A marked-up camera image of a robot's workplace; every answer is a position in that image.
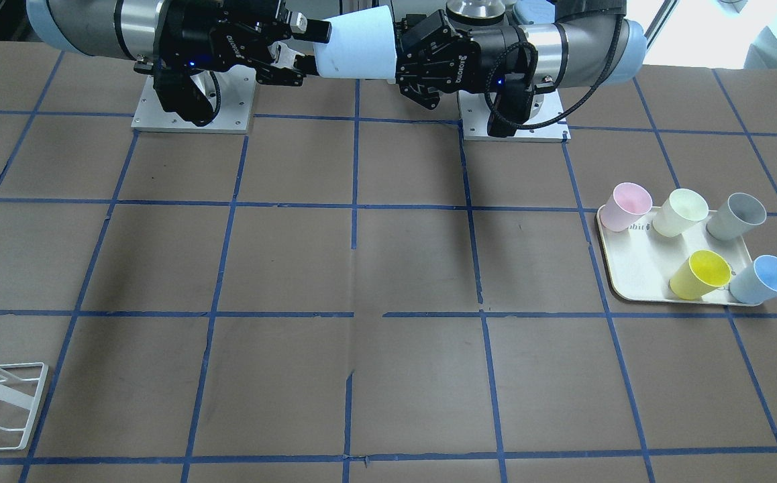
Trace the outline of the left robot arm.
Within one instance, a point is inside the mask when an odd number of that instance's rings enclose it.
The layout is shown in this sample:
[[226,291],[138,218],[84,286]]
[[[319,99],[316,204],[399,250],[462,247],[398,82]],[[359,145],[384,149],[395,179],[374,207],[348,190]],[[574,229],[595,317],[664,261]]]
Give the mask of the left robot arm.
[[458,91],[488,95],[512,122],[534,95],[560,87],[597,89],[632,77],[644,35],[625,1],[552,1],[549,22],[521,23],[505,1],[448,1],[395,24],[397,84],[424,108]]

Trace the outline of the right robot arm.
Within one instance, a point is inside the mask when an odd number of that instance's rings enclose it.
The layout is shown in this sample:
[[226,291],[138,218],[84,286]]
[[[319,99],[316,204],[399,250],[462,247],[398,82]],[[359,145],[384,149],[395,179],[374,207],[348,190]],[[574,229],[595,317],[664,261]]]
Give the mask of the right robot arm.
[[284,1],[29,1],[26,10],[37,36],[61,51],[186,73],[245,65],[263,85],[300,86],[315,59],[287,41],[332,36],[329,21]]

